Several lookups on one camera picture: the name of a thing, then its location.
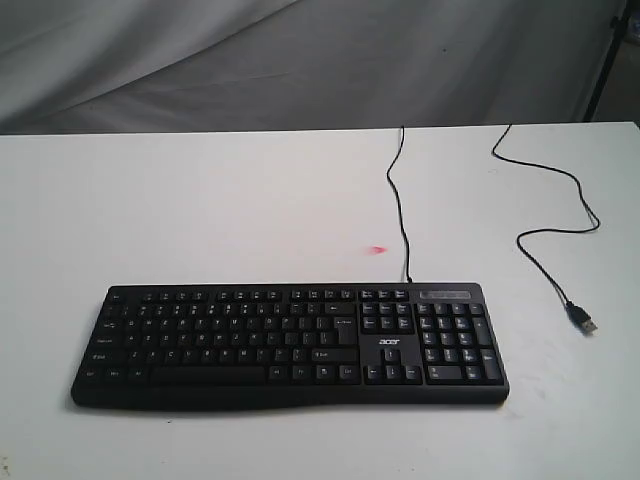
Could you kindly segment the black acer keyboard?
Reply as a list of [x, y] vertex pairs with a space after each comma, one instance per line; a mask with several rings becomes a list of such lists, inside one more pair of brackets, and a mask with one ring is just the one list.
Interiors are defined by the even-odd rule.
[[509, 389], [475, 283], [192, 284], [110, 288], [71, 396], [226, 411], [496, 405]]

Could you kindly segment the grey backdrop cloth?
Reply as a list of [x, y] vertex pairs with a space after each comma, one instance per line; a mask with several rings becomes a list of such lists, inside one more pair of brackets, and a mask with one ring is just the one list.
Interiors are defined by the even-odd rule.
[[5, 134], [583, 119], [622, 1], [5, 1]]

